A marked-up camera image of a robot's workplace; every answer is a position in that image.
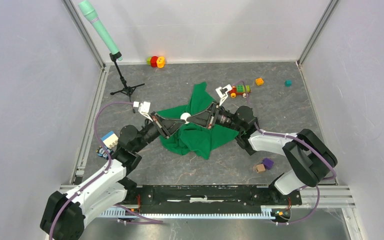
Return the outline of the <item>round orange green badge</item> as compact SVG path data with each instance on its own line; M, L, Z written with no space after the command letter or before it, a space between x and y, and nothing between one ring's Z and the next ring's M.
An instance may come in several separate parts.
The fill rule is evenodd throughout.
M185 124L189 124L190 122L188 121L188 119L190 116L191 116L190 113L184 112L181 114L180 119L183 120Z

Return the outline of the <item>green t-shirt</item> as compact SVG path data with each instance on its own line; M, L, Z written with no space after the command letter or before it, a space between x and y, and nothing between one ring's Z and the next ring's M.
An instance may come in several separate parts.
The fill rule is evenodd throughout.
M207 93L206 88L206 82L195 84L188 104L164 109L158 114L165 118L179 119L183 113L197 114L205 110L215 101ZM164 138L161 136L160 140L163 147L172 153L186 155L189 152L194 152L197 156L208 160L212 150L233 141L238 133L236 130L220 125L206 129L189 123L180 127L171 137Z

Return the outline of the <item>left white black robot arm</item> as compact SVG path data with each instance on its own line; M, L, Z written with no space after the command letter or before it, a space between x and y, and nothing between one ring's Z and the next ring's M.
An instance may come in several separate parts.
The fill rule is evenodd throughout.
M124 126L119 133L114 153L110 146L103 150L107 162L92 176L65 193L53 192L45 205L40 228L51 240L77 240L88 224L111 206L133 203L137 190L129 185L128 174L142 159L138 152L158 137L171 137L187 118L167 118L156 112L146 113L148 124L141 130Z

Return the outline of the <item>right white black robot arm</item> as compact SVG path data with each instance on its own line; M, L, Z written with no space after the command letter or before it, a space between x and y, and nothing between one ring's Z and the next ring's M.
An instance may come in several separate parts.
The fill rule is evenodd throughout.
M275 204L282 204L295 190L314 188L321 181L337 176L334 170L337 158L313 131L306 128L298 133L263 130L249 106L240 106L231 113L213 102L201 112L183 113L180 118L207 129L221 126L237 131L235 139L249 155L270 152L286 157L291 170L276 178L268 191L269 199Z

